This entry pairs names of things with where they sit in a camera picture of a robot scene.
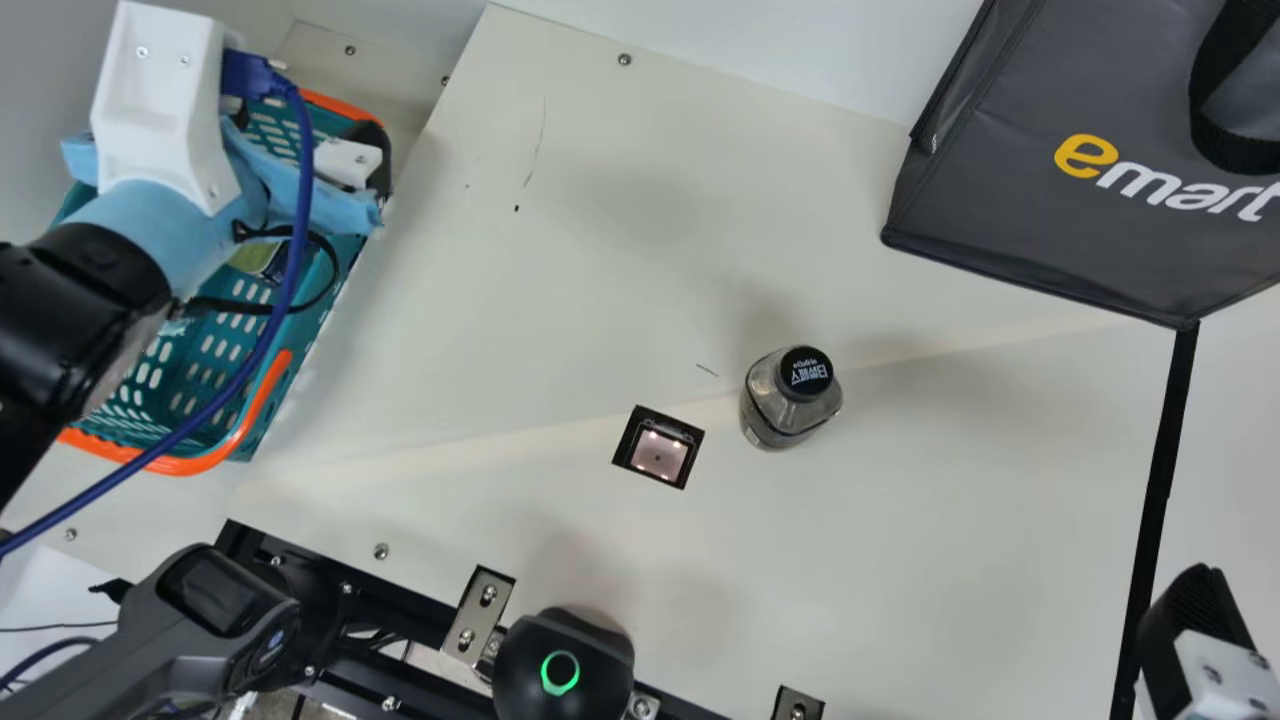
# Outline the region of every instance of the white wall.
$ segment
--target white wall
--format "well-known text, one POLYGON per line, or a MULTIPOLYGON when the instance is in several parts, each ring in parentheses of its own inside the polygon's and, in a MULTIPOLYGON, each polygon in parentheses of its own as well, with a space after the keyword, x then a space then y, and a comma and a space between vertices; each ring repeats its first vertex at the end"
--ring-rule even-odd
MULTIPOLYGON (((502 0, 497 4, 910 126, 982 0, 502 0)), ((483 0, 296 0, 298 18, 457 56, 483 0)))

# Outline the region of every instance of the black bottle cap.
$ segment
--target black bottle cap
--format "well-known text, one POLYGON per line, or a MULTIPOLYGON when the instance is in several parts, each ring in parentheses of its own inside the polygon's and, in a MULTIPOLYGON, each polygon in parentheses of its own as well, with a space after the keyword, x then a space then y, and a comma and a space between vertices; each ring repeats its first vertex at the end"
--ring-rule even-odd
POLYGON ((801 345, 782 355, 778 365, 778 388, 797 402, 812 402, 827 392, 836 378, 836 369, 823 351, 801 345))

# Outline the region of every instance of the bag strap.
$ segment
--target bag strap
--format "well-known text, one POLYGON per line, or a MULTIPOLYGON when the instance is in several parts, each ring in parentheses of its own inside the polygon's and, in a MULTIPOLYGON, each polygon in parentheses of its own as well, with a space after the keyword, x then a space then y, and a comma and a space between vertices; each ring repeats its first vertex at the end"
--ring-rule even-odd
POLYGON ((1226 0, 1192 65, 1192 141, 1219 168, 1242 176, 1280 173, 1280 141, 1228 131, 1204 115, 1204 104, 1280 20, 1280 0, 1226 0))

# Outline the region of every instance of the teal plastic basket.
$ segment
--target teal plastic basket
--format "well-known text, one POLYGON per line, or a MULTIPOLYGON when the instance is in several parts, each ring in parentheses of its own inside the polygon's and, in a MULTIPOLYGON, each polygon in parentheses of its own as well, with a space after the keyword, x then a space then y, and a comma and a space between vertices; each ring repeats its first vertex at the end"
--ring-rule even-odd
MULTIPOLYGON (((356 123, 356 119, 319 105, 326 100, 323 96, 307 94, 307 97, 316 143, 340 136, 356 123)), ((344 108, 338 102, 333 105, 344 108)), ((298 164, 301 137, 287 108, 252 104, 244 137, 285 163, 298 164)), ((96 196, 93 187, 77 184, 67 195, 58 220, 96 196)), ((333 288, 307 311, 289 315, 253 382, 169 455, 148 465, 148 471, 193 475, 225 460, 253 457, 367 238, 329 236, 328 240, 337 251, 338 268, 310 245, 294 302, 324 292, 337 270, 333 288)), ((224 265, 197 295, 269 304, 276 291, 261 277, 224 265)), ((60 439, 118 462, 132 460, 209 404, 248 356, 265 328, 265 316, 210 313, 191 320, 180 336, 156 338, 113 398, 74 423, 60 439)))

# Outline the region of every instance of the white table surface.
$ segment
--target white table surface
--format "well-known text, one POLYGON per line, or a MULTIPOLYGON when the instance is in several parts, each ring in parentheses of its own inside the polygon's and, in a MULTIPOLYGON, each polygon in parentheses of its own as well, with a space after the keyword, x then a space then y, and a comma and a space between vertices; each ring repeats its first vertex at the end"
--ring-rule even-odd
MULTIPOLYGON (((1101 716, 1172 336, 881 246, 904 146, 490 9, 255 462, 131 480, 69 548, 141 577, 232 496, 239 521, 442 600, 477 564, 512 574, 508 621, 604 611, 643 682, 728 716, 764 716, 778 684, 832 717, 1101 716), (765 455, 736 392, 792 342, 836 359, 846 411, 765 455), (707 430, 685 492, 609 465, 636 404, 707 430)), ((1230 404, 1260 407, 1242 388, 1275 305, 1206 331, 1260 355, 1197 370, 1224 397, 1197 424, 1193 393, 1175 498, 1221 461, 1230 404)), ((1252 432, 1249 462, 1270 448, 1252 432)), ((5 524, 102 471, 55 452, 5 524)), ((1203 537, 1198 511, 1171 525, 1203 537)), ((1228 544, 1169 556, 1249 547, 1228 544)))

